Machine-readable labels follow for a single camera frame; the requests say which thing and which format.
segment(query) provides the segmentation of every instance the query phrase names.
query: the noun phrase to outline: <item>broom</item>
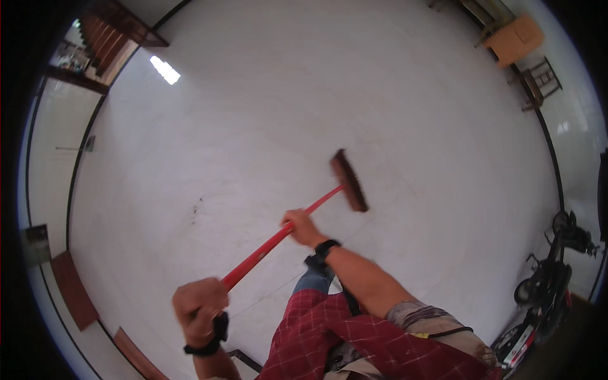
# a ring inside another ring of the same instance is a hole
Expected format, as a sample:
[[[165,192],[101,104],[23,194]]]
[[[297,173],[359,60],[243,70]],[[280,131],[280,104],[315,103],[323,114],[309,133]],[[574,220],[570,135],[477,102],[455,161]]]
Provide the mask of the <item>broom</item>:
[[[344,191],[344,195],[353,211],[366,212],[369,210],[361,185],[357,180],[353,168],[350,166],[344,155],[344,149],[338,150],[336,155],[330,160],[331,168],[336,175],[339,185],[334,190],[327,193],[321,199],[310,205],[305,211],[310,215],[313,211],[319,208],[325,201],[330,199],[340,191]],[[254,253],[249,255],[242,263],[240,263],[232,272],[228,273],[222,282],[226,289],[230,291],[251,269],[254,268],[274,247],[277,246],[293,229],[292,223],[287,223],[279,232],[268,239],[267,242],[261,245]]]

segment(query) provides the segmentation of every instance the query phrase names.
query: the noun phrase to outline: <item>black cord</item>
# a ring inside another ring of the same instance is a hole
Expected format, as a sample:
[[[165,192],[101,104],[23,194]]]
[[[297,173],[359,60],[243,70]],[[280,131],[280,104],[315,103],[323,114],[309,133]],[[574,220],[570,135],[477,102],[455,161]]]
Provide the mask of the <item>black cord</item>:
[[[455,328],[453,330],[444,331],[442,333],[429,334],[429,339],[435,339],[435,338],[439,338],[439,337],[442,337],[442,336],[459,333],[461,331],[470,331],[470,332],[473,332],[473,329],[470,328],[470,327],[466,327],[466,326],[458,327],[458,328]]]

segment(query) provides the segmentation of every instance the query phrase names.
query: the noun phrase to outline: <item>motorcycle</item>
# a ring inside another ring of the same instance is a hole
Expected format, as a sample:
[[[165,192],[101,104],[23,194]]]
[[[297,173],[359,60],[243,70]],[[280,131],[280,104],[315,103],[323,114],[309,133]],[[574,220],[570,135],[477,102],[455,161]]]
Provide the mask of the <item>motorcycle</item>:
[[[573,212],[559,212],[553,218],[555,237],[550,242],[549,255],[538,260],[529,254],[533,274],[521,281],[514,293],[515,302],[527,310],[524,320],[508,328],[491,348],[503,368],[504,379],[513,374],[522,362],[525,353],[534,345],[542,344],[565,320],[572,305],[568,284],[572,277],[572,267],[564,263],[564,249],[572,248],[580,253],[595,257],[599,247],[591,241],[591,234],[576,225]]]

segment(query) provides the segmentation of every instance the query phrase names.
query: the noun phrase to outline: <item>wooden panel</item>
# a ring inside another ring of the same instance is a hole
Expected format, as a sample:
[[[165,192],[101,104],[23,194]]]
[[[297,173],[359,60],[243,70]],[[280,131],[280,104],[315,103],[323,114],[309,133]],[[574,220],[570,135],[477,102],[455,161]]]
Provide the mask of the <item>wooden panel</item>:
[[[67,310],[72,315],[76,326],[83,331],[95,322],[99,315],[80,282],[80,277],[72,261],[72,255],[66,251],[50,261],[55,281],[61,292]]]
[[[168,378],[163,375],[141,351],[139,351],[139,348],[137,348],[135,343],[133,343],[124,330],[122,330],[122,327],[119,327],[116,335],[114,335],[114,343],[144,378],[148,380],[168,380]]]
[[[50,78],[71,83],[76,86],[86,88],[91,91],[98,92],[101,95],[108,95],[109,87],[103,83],[89,79],[82,74],[76,74],[73,71],[60,69],[55,66],[47,65],[44,74]]]

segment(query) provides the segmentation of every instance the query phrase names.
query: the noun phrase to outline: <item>red plaid shirt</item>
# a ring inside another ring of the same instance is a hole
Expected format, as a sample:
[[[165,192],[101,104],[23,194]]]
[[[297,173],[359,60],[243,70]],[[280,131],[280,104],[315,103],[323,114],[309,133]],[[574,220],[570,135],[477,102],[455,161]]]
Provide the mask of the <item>red plaid shirt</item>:
[[[500,375],[499,368],[490,370],[456,348],[414,337],[387,320],[352,317],[342,294],[307,289],[289,299],[258,379],[322,379],[330,348],[343,340],[390,379],[494,380]]]

